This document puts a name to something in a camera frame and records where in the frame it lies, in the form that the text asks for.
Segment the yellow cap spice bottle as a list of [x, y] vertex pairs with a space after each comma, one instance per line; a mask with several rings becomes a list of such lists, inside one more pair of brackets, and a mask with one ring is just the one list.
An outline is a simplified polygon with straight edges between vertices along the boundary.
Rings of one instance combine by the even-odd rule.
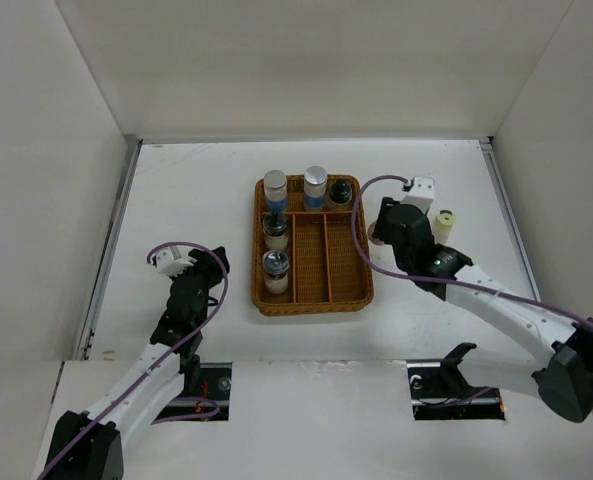
[[432, 221], [432, 232], [437, 244], [446, 245], [456, 223], [455, 214], [448, 209], [439, 210]]

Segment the clear dome cap grinder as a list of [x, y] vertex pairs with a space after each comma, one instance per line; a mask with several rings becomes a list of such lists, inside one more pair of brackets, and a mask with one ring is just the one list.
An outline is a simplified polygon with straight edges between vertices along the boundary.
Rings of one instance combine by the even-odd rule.
[[264, 285], [273, 295], [281, 295], [287, 291], [289, 285], [290, 260], [281, 250], [269, 250], [262, 257]]

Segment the black cap spice bottle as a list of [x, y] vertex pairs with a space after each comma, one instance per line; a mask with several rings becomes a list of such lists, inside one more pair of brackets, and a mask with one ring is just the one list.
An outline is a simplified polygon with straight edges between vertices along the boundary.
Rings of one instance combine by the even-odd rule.
[[346, 211], [351, 208], [353, 188], [346, 179], [335, 180], [328, 190], [328, 208], [332, 211]]

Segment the black dome cap grinder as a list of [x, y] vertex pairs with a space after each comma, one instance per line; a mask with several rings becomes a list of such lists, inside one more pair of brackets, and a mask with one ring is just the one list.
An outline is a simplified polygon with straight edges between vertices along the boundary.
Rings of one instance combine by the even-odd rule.
[[289, 242], [289, 220], [283, 212], [270, 212], [262, 217], [264, 243], [268, 250], [286, 251]]

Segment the blue label silver cap jar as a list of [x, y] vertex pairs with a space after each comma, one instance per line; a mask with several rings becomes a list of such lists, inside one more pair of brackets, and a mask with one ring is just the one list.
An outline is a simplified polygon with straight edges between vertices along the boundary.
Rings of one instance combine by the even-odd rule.
[[287, 176], [281, 170], [270, 170], [263, 178], [265, 206], [271, 212], [285, 212], [288, 205]]

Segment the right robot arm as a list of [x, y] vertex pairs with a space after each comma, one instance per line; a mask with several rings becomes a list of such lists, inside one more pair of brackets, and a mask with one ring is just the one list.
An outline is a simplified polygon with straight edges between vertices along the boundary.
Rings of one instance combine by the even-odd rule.
[[583, 422], [593, 410], [593, 319], [520, 297], [458, 250], [435, 241], [415, 205], [385, 197], [375, 237], [391, 246], [398, 275], [464, 309], [533, 358], [522, 388], [560, 417]]

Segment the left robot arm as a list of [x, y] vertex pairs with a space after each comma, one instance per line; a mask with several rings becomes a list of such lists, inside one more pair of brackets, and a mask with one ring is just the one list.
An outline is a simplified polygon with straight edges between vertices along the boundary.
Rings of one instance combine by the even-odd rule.
[[226, 250], [167, 242], [146, 261], [171, 280], [164, 311], [123, 377], [85, 410], [57, 420], [41, 479], [122, 478], [128, 447], [170, 401], [199, 390], [202, 331], [224, 304], [210, 292], [229, 286]]

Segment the brown wicker divided tray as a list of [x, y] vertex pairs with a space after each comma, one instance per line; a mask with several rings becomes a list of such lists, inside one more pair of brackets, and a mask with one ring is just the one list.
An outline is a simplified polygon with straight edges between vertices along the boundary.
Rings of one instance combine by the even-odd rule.
[[251, 299], [265, 316], [292, 316], [357, 312], [374, 298], [372, 271], [356, 250], [368, 251], [364, 210], [355, 224], [351, 208], [307, 211], [303, 202], [303, 175], [287, 177], [288, 285], [280, 295], [264, 284], [262, 257], [267, 248], [262, 217], [266, 214], [263, 181], [255, 186]]

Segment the left base mount slot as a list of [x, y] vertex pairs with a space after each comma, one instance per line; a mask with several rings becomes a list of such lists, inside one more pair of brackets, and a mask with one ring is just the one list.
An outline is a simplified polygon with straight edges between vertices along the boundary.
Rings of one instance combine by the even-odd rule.
[[227, 421], [232, 391], [231, 363], [202, 363], [193, 380], [156, 417], [154, 423], [170, 421]]

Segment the base mount slot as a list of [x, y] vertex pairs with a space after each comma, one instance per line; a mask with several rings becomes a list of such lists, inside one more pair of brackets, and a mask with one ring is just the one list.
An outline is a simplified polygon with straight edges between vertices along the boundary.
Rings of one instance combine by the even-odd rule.
[[500, 420], [505, 411], [497, 388], [472, 386], [459, 370], [476, 348], [461, 343], [442, 358], [406, 363], [412, 415], [417, 421]]
[[170, 421], [227, 421], [232, 391], [231, 363], [202, 363], [193, 380], [156, 417], [154, 423]]

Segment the right base mount slot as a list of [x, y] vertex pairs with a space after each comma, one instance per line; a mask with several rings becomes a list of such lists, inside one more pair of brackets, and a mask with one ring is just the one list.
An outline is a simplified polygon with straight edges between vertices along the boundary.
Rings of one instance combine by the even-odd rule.
[[412, 415], [417, 421], [500, 420], [505, 411], [497, 388], [472, 386], [459, 370], [476, 348], [461, 343], [442, 358], [406, 363]]

